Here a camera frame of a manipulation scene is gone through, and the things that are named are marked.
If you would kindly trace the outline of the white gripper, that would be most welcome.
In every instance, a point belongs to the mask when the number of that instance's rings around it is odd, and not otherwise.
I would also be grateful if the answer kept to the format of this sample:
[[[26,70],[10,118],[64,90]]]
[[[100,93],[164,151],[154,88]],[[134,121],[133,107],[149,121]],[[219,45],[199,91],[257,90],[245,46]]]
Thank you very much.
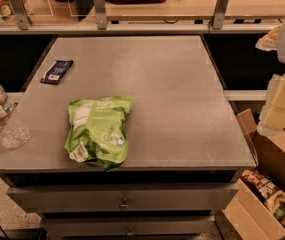
[[[263,37],[255,47],[262,51],[276,51],[278,60],[285,64],[285,19]],[[262,136],[274,136],[285,128],[285,74],[274,74],[266,91],[257,131]]]

